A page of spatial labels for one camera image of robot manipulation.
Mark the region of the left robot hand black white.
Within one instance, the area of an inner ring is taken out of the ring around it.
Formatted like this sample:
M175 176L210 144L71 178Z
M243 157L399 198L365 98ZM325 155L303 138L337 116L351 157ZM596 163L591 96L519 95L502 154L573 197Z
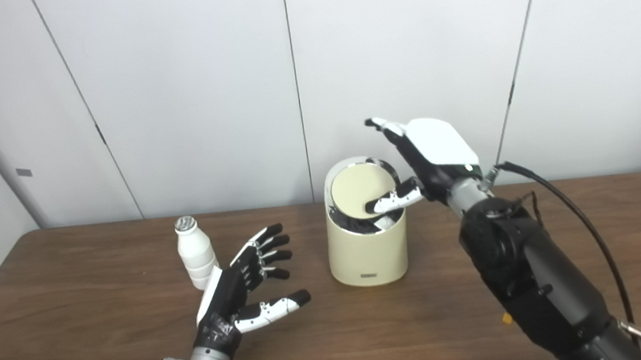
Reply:
M282 246L289 243L282 224L269 225L247 241L227 269L214 268L203 294L198 315L194 348L217 351L235 357L243 334L266 327L311 301L307 289L253 304L248 294L268 279L287 280L286 269L272 263L293 257Z

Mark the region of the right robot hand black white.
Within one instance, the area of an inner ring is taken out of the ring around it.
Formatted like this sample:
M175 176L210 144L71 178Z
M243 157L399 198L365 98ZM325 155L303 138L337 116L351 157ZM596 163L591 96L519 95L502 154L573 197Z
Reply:
M478 155L447 121L422 118L401 124L368 118L364 123L383 134L414 171L388 193L365 203L369 215L401 210L420 200L450 207L460 185L482 179Z

